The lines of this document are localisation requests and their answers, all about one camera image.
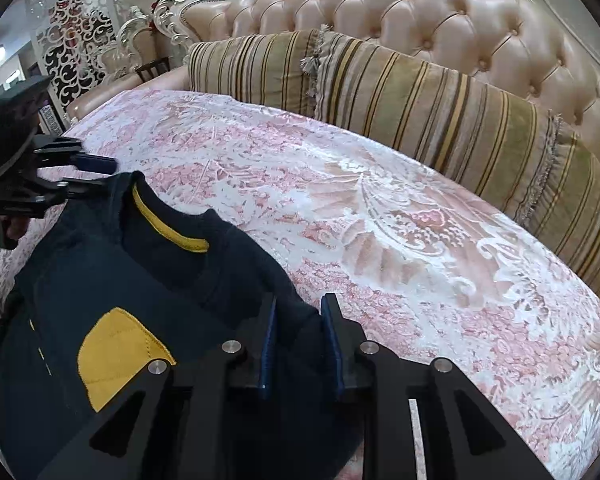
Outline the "navy STARS sweatshirt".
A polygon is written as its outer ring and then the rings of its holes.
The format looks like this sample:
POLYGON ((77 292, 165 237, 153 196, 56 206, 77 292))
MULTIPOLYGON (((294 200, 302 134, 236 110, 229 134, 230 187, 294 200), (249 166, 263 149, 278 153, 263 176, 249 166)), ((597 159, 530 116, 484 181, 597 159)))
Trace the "navy STARS sweatshirt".
POLYGON ((242 479, 330 479, 362 440, 332 405, 317 310, 214 211, 166 206, 140 172, 72 200, 19 272, 0 321, 0 448, 33 479, 144 365, 196 361, 276 300, 272 417, 237 416, 242 479))

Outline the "pink white floral bedspread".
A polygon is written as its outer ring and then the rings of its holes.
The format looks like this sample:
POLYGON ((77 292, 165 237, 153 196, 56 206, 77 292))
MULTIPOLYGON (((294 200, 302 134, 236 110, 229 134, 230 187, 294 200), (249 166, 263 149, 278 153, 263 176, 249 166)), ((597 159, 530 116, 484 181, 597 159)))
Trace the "pink white floral bedspread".
MULTIPOLYGON (((481 198, 374 141, 227 96, 128 91, 71 132, 166 206, 245 232, 316 310, 331 292, 402 358, 454 361, 555 478, 596 459, 600 300, 481 198)), ((1 254, 0 321, 64 209, 1 254)), ((1 448, 0 477, 16 478, 1 448)))

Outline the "white carved lattice screen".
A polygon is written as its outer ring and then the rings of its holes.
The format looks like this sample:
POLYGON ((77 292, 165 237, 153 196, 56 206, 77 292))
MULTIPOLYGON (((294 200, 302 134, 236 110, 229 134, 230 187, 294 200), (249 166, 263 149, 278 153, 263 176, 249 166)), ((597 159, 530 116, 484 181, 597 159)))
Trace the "white carved lattice screen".
POLYGON ((120 16, 114 0, 26 0, 31 44, 50 93, 62 113, 101 84, 102 60, 116 45, 120 16))

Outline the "striped olive bolster pillow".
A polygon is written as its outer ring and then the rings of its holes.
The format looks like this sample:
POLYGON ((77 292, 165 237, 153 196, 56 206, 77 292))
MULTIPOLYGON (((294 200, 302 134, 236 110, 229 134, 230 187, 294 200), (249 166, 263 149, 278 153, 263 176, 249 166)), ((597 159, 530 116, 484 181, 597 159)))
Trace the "striped olive bolster pillow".
POLYGON ((323 25, 198 42, 188 52, 190 88, 311 117, 320 50, 328 31, 323 25))

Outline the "tufted pink leather headboard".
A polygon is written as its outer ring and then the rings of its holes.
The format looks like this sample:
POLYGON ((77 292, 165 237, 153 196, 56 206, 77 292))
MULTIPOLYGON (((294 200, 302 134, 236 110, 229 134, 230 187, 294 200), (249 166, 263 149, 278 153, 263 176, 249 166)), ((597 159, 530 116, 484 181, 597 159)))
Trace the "tufted pink leather headboard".
POLYGON ((328 26, 562 115, 600 159, 600 28, 579 0, 159 0, 172 44, 328 26))

